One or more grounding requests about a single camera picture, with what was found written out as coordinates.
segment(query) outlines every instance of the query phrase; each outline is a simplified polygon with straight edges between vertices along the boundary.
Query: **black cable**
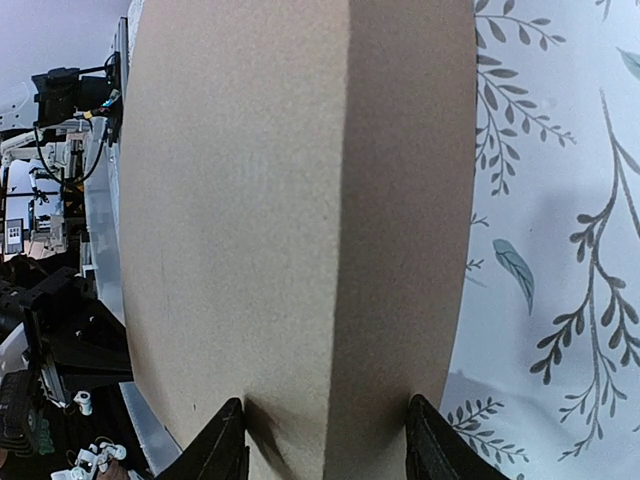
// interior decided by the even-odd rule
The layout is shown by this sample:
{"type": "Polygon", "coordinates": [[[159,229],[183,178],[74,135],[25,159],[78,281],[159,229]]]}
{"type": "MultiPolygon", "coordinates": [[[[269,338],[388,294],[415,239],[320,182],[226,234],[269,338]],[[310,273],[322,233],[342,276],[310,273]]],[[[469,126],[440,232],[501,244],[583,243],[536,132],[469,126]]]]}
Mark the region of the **black cable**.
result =
{"type": "Polygon", "coordinates": [[[98,166],[98,162],[100,161],[100,157],[102,155],[102,149],[104,148],[104,144],[105,144],[105,142],[107,140],[107,136],[108,136],[108,130],[105,129],[104,135],[102,136],[102,139],[100,140],[100,147],[98,149],[98,155],[96,155],[96,159],[93,162],[93,165],[91,166],[91,169],[89,170],[89,172],[87,172],[87,174],[84,175],[82,178],[79,178],[79,179],[76,179],[76,180],[73,180],[73,181],[67,181],[64,178],[62,180],[60,180],[51,171],[51,169],[47,165],[47,162],[44,160],[44,155],[42,154],[42,150],[40,148],[40,141],[38,140],[38,128],[34,127],[33,131],[34,131],[35,137],[36,137],[35,138],[36,150],[38,151],[38,157],[39,157],[40,163],[42,163],[42,166],[44,167],[45,171],[49,174],[49,176],[54,181],[56,181],[57,183],[62,185],[63,187],[77,187],[78,185],[82,185],[89,177],[91,177],[91,175],[93,175],[93,172],[95,172],[96,167],[98,166]]]}

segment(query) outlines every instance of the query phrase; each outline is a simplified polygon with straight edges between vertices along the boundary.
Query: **floral tablecloth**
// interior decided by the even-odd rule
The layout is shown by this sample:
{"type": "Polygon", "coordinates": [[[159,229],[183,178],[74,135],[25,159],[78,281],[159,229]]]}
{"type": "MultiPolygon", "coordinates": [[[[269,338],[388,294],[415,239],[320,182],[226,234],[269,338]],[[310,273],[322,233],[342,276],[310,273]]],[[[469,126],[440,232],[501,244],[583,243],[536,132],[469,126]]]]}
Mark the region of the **floral tablecloth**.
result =
{"type": "Polygon", "coordinates": [[[509,478],[640,478],[638,3],[475,3],[474,213],[441,410],[509,478]]]}

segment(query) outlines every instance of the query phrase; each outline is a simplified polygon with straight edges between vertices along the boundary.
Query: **cardboard panel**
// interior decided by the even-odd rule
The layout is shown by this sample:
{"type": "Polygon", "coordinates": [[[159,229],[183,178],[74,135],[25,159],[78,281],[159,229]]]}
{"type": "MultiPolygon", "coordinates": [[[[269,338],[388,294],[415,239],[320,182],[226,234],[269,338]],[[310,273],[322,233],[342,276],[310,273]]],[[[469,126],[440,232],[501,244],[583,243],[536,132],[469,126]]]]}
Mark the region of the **cardboard panel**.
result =
{"type": "Polygon", "coordinates": [[[121,160],[125,311],[136,381],[181,444],[240,396],[252,479],[390,459],[368,478],[398,478],[405,402],[439,399],[457,319],[470,8],[145,6],[121,160]]]}

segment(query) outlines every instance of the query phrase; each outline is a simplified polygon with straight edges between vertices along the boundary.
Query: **white cable connector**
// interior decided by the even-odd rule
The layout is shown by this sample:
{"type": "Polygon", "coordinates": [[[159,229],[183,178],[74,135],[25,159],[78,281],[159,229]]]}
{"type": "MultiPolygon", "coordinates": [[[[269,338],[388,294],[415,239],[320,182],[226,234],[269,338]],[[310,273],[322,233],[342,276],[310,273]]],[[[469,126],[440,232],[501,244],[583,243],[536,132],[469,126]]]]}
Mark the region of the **white cable connector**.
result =
{"type": "Polygon", "coordinates": [[[89,392],[85,392],[81,390],[78,394],[73,398],[73,401],[80,408],[80,413],[85,417],[88,417],[93,413],[93,405],[91,404],[91,394],[89,392]]]}

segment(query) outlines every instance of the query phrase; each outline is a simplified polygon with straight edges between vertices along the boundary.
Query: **white fabric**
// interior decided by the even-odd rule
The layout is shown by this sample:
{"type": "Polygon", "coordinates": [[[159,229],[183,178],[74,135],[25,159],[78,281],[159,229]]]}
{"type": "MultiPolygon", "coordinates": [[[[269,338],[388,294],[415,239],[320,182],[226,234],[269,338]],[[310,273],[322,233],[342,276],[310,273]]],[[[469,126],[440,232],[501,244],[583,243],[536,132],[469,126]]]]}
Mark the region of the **white fabric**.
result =
{"type": "Polygon", "coordinates": [[[638,1],[477,0],[476,20],[474,217],[441,410],[510,478],[637,478],[638,1]]]}

